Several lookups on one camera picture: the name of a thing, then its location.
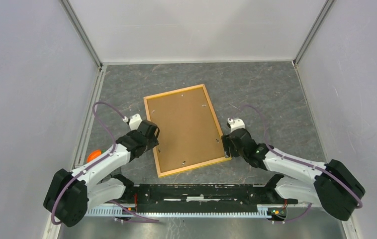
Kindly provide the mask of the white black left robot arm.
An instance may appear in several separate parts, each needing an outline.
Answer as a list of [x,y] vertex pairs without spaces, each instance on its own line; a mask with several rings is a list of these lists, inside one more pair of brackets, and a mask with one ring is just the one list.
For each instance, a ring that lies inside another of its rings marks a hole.
[[54,174],[43,201],[43,207],[51,213],[52,224],[73,227],[96,206],[115,199],[122,203],[133,199],[133,188],[120,177],[104,179],[156,147],[160,130],[148,120],[139,120],[130,129],[91,162],[72,171],[60,169]]

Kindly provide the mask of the brown cardboard backing board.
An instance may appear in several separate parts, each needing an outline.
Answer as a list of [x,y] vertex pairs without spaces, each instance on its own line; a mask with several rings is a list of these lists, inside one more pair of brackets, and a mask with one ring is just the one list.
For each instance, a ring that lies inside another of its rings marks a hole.
[[231,159],[204,84],[144,97],[147,119],[159,128],[153,150],[160,178]]

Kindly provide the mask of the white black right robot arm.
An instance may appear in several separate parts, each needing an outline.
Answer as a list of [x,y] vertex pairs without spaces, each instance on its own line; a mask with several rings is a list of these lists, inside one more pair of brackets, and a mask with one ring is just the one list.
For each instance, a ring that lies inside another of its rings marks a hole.
[[271,203],[296,199],[321,206],[329,215],[347,221],[355,209],[363,207],[363,185],[340,161],[328,163],[287,154],[272,145],[257,143],[245,128],[222,138],[224,152],[242,157],[250,166],[277,173],[279,179],[265,189]]

